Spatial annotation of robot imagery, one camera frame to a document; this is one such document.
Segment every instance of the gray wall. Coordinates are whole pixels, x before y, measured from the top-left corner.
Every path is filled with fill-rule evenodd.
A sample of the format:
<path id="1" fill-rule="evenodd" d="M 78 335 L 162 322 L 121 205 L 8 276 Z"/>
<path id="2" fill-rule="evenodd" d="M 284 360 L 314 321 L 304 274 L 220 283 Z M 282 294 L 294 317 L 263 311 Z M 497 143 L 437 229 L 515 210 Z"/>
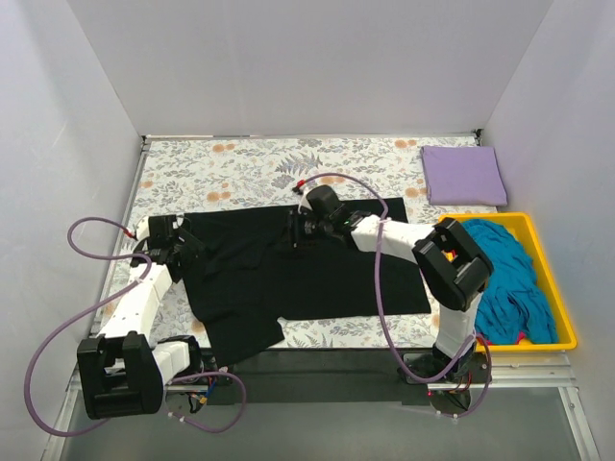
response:
<path id="1" fill-rule="evenodd" d="M 69 315 L 92 304 L 105 266 L 66 244 L 85 215 L 119 218 L 140 139 L 65 0 L 0 2 L 0 459 L 38 460 L 47 436 L 22 398 L 27 362 Z M 108 252 L 115 232 L 88 226 L 79 243 Z M 35 372 L 53 424 L 87 321 L 52 343 Z"/>
<path id="2" fill-rule="evenodd" d="M 468 132 L 552 0 L 68 0 L 141 134 Z"/>
<path id="3" fill-rule="evenodd" d="M 572 314 L 570 356 L 603 459 L 615 459 L 614 124 L 615 3 L 554 2 L 485 136 Z"/>

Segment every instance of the blue towel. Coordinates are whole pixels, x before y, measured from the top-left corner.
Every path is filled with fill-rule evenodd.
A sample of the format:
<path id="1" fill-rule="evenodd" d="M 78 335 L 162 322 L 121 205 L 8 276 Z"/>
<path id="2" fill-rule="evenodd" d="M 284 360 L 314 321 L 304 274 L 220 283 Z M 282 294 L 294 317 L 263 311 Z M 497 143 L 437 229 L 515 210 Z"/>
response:
<path id="1" fill-rule="evenodd" d="M 556 343 L 554 316 L 523 246 L 504 226 L 490 221 L 471 219 L 463 227 L 494 266 L 479 304 L 477 331 L 493 344 L 516 344 L 520 332 L 532 343 Z"/>

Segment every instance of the black mount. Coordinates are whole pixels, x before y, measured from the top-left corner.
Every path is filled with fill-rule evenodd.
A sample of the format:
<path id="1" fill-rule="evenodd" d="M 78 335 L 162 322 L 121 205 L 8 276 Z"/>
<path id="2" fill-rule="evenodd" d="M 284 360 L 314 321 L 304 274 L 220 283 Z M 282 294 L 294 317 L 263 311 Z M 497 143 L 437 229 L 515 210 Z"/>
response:
<path id="1" fill-rule="evenodd" d="M 493 264 L 466 229 L 453 218 L 433 226 L 412 249 L 433 296 L 451 310 L 466 311 L 493 274 Z M 445 253 L 454 254 L 452 261 Z"/>
<path id="2" fill-rule="evenodd" d="M 179 226 L 175 214 L 150 216 L 148 227 L 150 236 L 136 245 L 135 253 L 150 256 L 155 264 L 166 264 L 171 279 L 177 283 L 182 279 L 183 268 L 199 258 L 205 245 L 190 233 L 187 218 Z M 131 267 L 139 264 L 144 264 L 142 259 L 133 258 L 131 261 Z"/>
<path id="3" fill-rule="evenodd" d="M 332 238 L 342 241 L 349 248 L 355 248 L 350 233 L 358 222 L 371 213 L 351 211 L 340 202 L 335 191 L 328 185 L 319 185 L 306 195 L 311 210 L 301 211 L 293 207 L 288 211 L 288 240 L 292 248 L 304 241 L 317 238 Z"/>
<path id="4" fill-rule="evenodd" d="M 108 372 L 118 358 L 124 369 Z M 92 420 L 156 413 L 162 405 L 162 378 L 143 334 L 84 339 L 77 349 L 79 375 Z"/>

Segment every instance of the purple towel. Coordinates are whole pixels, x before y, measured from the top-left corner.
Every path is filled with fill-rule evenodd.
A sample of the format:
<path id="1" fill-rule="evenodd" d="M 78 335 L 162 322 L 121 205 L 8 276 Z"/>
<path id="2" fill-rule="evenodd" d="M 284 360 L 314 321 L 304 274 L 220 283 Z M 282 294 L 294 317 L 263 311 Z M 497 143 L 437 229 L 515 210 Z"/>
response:
<path id="1" fill-rule="evenodd" d="M 507 205 L 493 147 L 422 149 L 432 205 Z"/>

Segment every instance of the floral tablecloth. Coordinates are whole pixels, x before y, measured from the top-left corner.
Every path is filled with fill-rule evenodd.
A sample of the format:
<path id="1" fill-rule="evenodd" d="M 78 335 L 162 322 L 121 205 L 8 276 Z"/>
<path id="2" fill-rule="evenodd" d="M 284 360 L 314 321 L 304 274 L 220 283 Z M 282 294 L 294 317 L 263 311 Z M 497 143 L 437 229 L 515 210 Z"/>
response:
<path id="1" fill-rule="evenodd" d="M 423 145 L 471 146 L 472 136 L 415 138 L 305 138 L 173 140 L 152 142 L 135 196 L 130 226 L 141 217 L 177 212 L 217 211 L 253 206 L 291 205 L 290 188 L 300 178 L 343 172 L 371 183 L 383 197 L 403 197 L 410 223 L 435 223 L 444 213 L 494 212 L 490 206 L 430 206 L 420 148 Z M 371 198 L 353 182 L 323 178 L 342 199 Z M 133 241 L 125 239 L 122 253 Z M 128 263 L 113 264 L 111 292 L 128 280 Z M 429 296 L 431 314 L 387 316 L 400 347 L 429 347 L 438 329 L 438 303 Z M 96 333 L 115 309 L 98 312 Z M 377 316 L 283 323 L 285 340 L 275 348 L 383 348 Z M 205 327 L 192 315 L 180 282 L 171 287 L 159 308 L 151 342 L 194 335 L 208 347 Z"/>

